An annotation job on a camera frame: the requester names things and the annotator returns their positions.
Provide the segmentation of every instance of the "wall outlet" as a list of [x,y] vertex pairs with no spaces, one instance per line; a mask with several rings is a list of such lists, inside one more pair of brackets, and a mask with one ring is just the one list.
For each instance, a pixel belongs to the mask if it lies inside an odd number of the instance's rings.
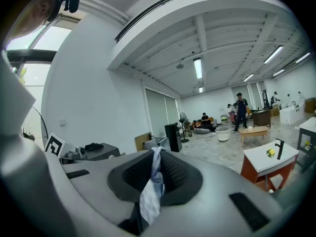
[[66,121],[64,119],[59,120],[60,126],[66,125]]

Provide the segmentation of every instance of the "fluorescent light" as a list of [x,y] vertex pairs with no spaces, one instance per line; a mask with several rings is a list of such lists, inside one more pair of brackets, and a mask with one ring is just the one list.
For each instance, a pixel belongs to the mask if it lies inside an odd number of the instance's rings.
[[299,63],[300,61],[304,60],[307,56],[309,56],[311,53],[305,54],[303,57],[299,58],[295,63]]
[[273,57],[275,57],[277,55],[277,53],[279,53],[282,50],[283,46],[278,46],[278,48],[276,50],[274,50],[274,52],[264,61],[264,64],[268,63],[269,61],[272,60]]
[[249,75],[245,80],[243,81],[248,81],[250,78],[252,78],[254,76],[254,74]]
[[281,74],[284,71],[284,69],[281,69],[279,72],[276,72],[273,77],[277,76],[278,74]]
[[201,58],[196,58],[193,60],[194,66],[196,68],[196,73],[197,73],[197,79],[202,78],[202,63],[201,63]]

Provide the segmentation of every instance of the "wooden coffee table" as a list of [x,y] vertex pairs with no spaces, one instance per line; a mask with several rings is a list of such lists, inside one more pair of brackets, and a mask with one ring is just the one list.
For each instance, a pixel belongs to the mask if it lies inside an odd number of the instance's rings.
[[252,131],[248,131],[248,129],[240,129],[239,133],[241,134],[241,145],[243,145],[243,139],[244,137],[250,137],[250,136],[261,136],[262,139],[264,138],[264,135],[267,135],[267,131],[269,130],[266,126],[257,126],[253,127]]

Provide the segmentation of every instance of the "seated person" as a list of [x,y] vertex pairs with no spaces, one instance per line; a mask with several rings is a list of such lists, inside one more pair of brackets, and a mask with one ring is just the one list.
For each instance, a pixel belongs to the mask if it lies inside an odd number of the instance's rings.
[[203,113],[203,117],[201,118],[202,125],[211,124],[211,121],[209,120],[208,115],[206,113]]
[[201,124],[195,124],[195,129],[209,129],[211,132],[215,132],[215,127],[213,127],[211,124],[201,125]]

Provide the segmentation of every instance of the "white cloth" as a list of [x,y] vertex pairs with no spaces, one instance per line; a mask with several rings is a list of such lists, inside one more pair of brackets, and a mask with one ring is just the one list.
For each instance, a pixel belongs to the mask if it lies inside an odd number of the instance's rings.
[[154,150],[154,158],[151,178],[140,194],[140,214],[149,225],[151,225],[160,214],[160,198],[164,194],[163,178],[160,172],[160,151],[162,149],[164,148],[152,148],[152,150]]
[[277,94],[274,95],[274,101],[275,101],[275,103],[276,103],[277,101],[279,101],[279,100],[278,100],[278,97],[277,97]]
[[236,112],[236,109],[235,109],[235,107],[233,106],[233,105],[231,105],[229,108],[227,108],[228,109],[228,113],[230,114],[231,112]]

